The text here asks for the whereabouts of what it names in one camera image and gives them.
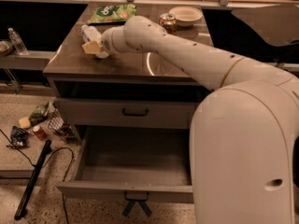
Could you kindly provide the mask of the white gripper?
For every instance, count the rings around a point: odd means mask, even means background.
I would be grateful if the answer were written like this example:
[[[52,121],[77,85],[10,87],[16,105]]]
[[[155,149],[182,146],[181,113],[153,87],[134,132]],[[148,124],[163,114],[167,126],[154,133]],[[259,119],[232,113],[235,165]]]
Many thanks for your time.
[[[123,26],[112,27],[105,30],[101,36],[101,43],[104,50],[109,54],[124,52],[135,52],[135,48],[128,45],[124,36]],[[93,40],[86,42],[82,48],[86,54],[98,54],[102,52],[101,45]]]

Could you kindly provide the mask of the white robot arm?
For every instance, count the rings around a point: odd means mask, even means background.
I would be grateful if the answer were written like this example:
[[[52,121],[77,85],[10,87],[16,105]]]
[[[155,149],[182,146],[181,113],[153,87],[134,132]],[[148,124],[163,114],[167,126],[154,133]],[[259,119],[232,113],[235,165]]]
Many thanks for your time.
[[[190,129],[198,224],[294,224],[296,76],[170,35],[142,16],[105,30],[99,46],[109,54],[155,52],[210,91]]]

